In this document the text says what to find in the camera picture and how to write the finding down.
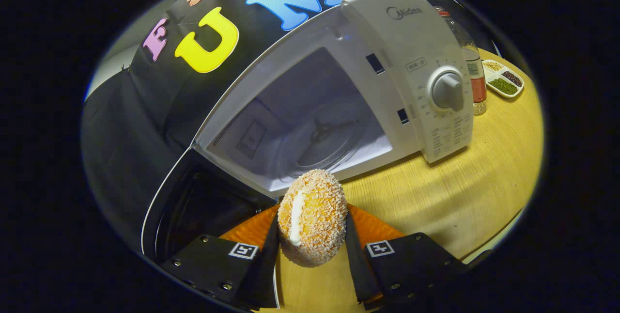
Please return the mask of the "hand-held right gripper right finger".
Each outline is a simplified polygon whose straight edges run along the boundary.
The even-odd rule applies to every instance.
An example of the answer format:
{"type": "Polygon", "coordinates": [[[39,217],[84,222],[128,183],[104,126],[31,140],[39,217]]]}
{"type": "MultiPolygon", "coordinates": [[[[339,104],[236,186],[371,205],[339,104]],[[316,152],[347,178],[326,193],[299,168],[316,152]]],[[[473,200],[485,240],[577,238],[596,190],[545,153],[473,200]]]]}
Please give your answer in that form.
{"type": "Polygon", "coordinates": [[[366,310],[423,302],[468,270],[425,233],[405,235],[359,207],[347,208],[348,264],[366,310]]]}

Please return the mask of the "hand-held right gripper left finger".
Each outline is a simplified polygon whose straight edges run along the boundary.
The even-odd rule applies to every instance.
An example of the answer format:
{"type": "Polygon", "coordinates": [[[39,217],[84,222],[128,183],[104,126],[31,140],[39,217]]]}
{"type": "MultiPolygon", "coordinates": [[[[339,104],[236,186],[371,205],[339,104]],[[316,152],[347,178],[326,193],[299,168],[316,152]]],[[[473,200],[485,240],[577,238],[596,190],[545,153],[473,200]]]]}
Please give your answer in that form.
{"type": "Polygon", "coordinates": [[[221,236],[198,235],[161,266],[215,302],[242,311],[277,308],[278,209],[274,205],[221,236]]]}

